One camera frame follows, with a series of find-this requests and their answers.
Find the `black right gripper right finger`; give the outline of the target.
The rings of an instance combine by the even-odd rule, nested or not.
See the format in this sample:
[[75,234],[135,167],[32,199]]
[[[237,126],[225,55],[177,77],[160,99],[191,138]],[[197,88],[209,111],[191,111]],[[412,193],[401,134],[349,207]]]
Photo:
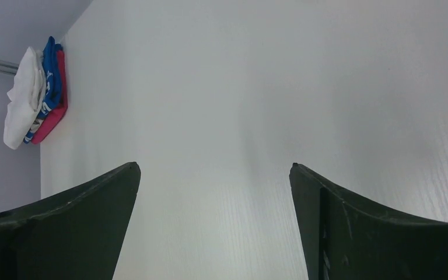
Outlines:
[[448,279],[448,222],[387,207],[302,164],[289,180],[309,279]]

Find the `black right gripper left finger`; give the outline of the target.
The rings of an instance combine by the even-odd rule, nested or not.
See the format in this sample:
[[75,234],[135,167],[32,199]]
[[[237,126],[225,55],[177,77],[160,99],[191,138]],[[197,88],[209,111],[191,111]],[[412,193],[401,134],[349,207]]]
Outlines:
[[0,279],[112,279],[141,170],[128,162],[0,213]]

